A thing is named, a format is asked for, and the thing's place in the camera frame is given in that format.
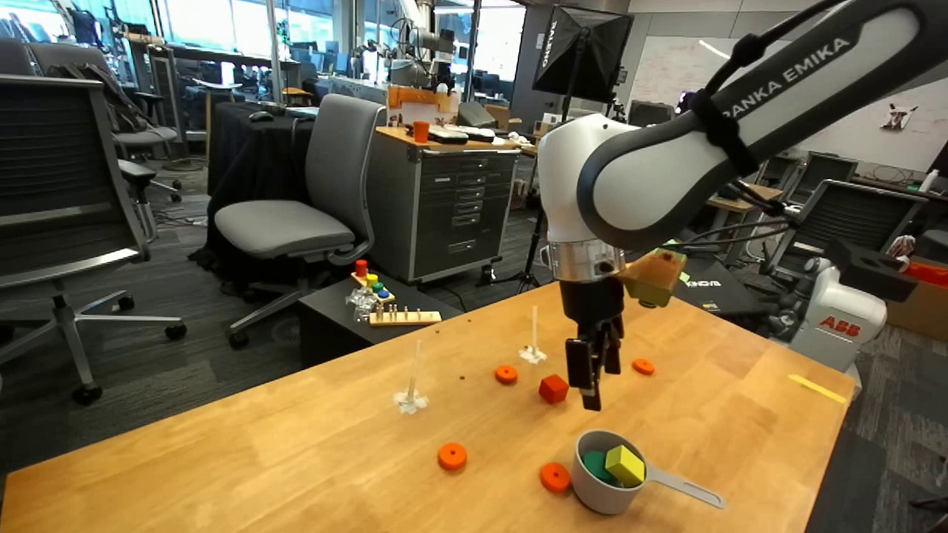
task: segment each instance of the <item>gray office chair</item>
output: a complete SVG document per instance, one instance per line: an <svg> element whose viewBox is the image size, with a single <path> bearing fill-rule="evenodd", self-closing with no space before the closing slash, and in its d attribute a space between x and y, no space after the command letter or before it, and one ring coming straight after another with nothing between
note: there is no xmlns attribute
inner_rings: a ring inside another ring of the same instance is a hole
<svg viewBox="0 0 948 533"><path fill-rule="evenodd" d="M94 384L80 325L167 325L167 338L186 333L180 317L94 314L133 299L117 291L84 307L65 293L65 279L143 256L143 233L133 225L123 188L102 82L0 74L0 291L54 285L48 320L0 320L4 333L16 325L38 325L0 347L0 366L26 356L60 330L80 372L77 403L94 403Z"/></svg>
<svg viewBox="0 0 948 533"><path fill-rule="evenodd" d="M213 225L241 252L265 259L296 256L306 267L296 279L296 291L232 322L232 347L245 347L248 325L291 307L309 293L312 262L343 267L370 252L368 163L379 120L379 104L346 95L323 97L306 151L309 203L268 199L216 209Z"/></svg>
<svg viewBox="0 0 948 533"><path fill-rule="evenodd" d="M117 82L108 60L94 48L80 45L43 45L43 42L8 42L0 39L0 74L38 74L38 76L88 76L88 67L97 70L103 82L112 85L117 97L124 97L124 88ZM173 151L173 142L179 142L179 134L173 126L139 126L139 129L117 129L112 125L112 142L123 151L123 156L131 156L131 151L148 148L155 159L163 159ZM180 202L180 184L176 179L148 179L152 188L163 188L173 194L173 202Z"/></svg>

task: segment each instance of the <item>red object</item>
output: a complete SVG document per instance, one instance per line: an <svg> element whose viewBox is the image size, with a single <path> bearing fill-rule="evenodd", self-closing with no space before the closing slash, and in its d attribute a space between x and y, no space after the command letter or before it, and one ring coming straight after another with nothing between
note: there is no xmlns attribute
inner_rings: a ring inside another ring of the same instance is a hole
<svg viewBox="0 0 948 533"><path fill-rule="evenodd" d="M502 365L502 366L494 369L494 379L503 382L503 384L517 384L520 372L517 372L517 366Z"/></svg>
<svg viewBox="0 0 948 533"><path fill-rule="evenodd" d="M358 279L368 276L368 259L357 259L357 276L358 276Z"/></svg>
<svg viewBox="0 0 948 533"><path fill-rule="evenodd" d="M568 382L560 372L552 372L539 382L539 396L545 403L562 403L568 394Z"/></svg>
<svg viewBox="0 0 948 533"><path fill-rule="evenodd" d="M568 470L560 465L560 462L549 462L539 467L539 483L549 487L549 492L557 492L557 493L565 493L568 492Z"/></svg>
<svg viewBox="0 0 948 533"><path fill-rule="evenodd" d="M445 470L459 470L468 465L468 449L457 442L447 442L441 449L438 449L438 465Z"/></svg>
<svg viewBox="0 0 948 533"><path fill-rule="evenodd" d="M656 365L650 357L634 357L631 366L642 375L653 375L656 372Z"/></svg>
<svg viewBox="0 0 948 533"><path fill-rule="evenodd" d="M414 135L414 142L428 142L429 126L432 126L432 125L428 125L428 120L414 120L414 125L413 125L413 135Z"/></svg>
<svg viewBox="0 0 948 533"><path fill-rule="evenodd" d="M940 288L948 288L948 270L946 267L936 267L936 262L918 262L912 259L905 276L909 279L918 279L918 280L927 280L927 285L940 285Z"/></svg>

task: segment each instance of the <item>cardboard box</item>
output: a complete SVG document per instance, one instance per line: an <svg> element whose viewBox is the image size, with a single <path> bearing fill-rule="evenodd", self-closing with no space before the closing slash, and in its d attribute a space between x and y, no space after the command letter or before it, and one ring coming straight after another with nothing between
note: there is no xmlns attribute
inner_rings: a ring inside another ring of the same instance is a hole
<svg viewBox="0 0 948 533"><path fill-rule="evenodd" d="M912 256L912 267L927 276L922 276L906 302L888 302L888 325L948 344L948 285L940 276L948 273L948 262Z"/></svg>

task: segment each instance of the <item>wooden table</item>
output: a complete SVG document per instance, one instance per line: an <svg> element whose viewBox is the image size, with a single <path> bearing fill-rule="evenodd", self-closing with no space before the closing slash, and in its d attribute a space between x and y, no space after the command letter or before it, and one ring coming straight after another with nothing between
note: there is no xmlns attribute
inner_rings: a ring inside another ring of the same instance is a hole
<svg viewBox="0 0 948 533"><path fill-rule="evenodd" d="M531 366L517 353L539 304ZM605 410L545 405L536 382L562 372L554 285L441 325L234 394L186 413L16 470L4 530L791 530L816 505L854 384L779 344L699 307L628 304L625 365L653 379L602 382ZM517 365L521 382L493 379ZM801 372L835 394L795 384ZM394 391L417 379L420 413ZM647 484L625 514L592 514L539 484L539 465L568 462L583 430L613 430L642 453L725 496L725 510ZM459 474L437 465L462 442Z"/></svg>

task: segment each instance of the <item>chair wheel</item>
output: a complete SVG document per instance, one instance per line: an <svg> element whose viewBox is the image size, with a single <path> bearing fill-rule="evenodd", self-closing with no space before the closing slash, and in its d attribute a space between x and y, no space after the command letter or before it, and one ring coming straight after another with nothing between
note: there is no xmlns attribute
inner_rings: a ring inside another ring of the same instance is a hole
<svg viewBox="0 0 948 533"><path fill-rule="evenodd" d="M80 403L80 405L93 405L94 400L102 400L102 387L77 387L72 391L72 400Z"/></svg>
<svg viewBox="0 0 948 533"><path fill-rule="evenodd" d="M133 295L123 295L123 299L117 299L117 304L112 304L117 314L127 314L127 310L133 310L133 307L136 307L136 299L133 299Z"/></svg>
<svg viewBox="0 0 948 533"><path fill-rule="evenodd" d="M245 288L241 291L244 302L257 304L268 299L268 291Z"/></svg>
<svg viewBox="0 0 948 533"><path fill-rule="evenodd" d="M244 350L248 344L245 333L229 333L229 339L232 339L232 350Z"/></svg>
<svg viewBox="0 0 948 533"><path fill-rule="evenodd" d="M186 333L186 325L183 325L183 322L167 329L167 338L170 338L170 339L180 339L183 333Z"/></svg>
<svg viewBox="0 0 948 533"><path fill-rule="evenodd" d="M180 179L173 179L173 188L179 188L179 194L173 194L173 203L180 203Z"/></svg>

